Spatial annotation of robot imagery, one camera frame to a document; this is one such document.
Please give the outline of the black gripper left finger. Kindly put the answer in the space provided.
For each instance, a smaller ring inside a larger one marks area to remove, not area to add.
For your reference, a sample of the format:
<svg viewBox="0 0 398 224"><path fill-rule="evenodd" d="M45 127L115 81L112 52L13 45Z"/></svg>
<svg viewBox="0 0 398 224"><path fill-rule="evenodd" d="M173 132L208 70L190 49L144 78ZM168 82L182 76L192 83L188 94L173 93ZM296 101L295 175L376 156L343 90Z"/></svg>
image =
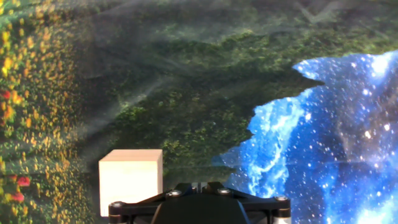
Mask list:
<svg viewBox="0 0 398 224"><path fill-rule="evenodd" d="M112 202L108 206L108 218L111 224L133 223L137 216L154 215L158 206L168 199L176 199L200 192L200 183L179 183L173 189L137 203Z"/></svg>

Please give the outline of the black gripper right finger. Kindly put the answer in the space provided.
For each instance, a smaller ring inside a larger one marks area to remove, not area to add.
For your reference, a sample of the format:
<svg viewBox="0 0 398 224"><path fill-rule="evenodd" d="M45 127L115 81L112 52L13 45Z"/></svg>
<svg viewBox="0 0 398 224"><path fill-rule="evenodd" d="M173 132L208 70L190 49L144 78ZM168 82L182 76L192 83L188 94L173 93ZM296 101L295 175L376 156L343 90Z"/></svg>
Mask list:
<svg viewBox="0 0 398 224"><path fill-rule="evenodd" d="M291 224L291 201L285 195L260 198L225 187L221 182L200 182L199 193L234 199L241 204L249 223Z"/></svg>

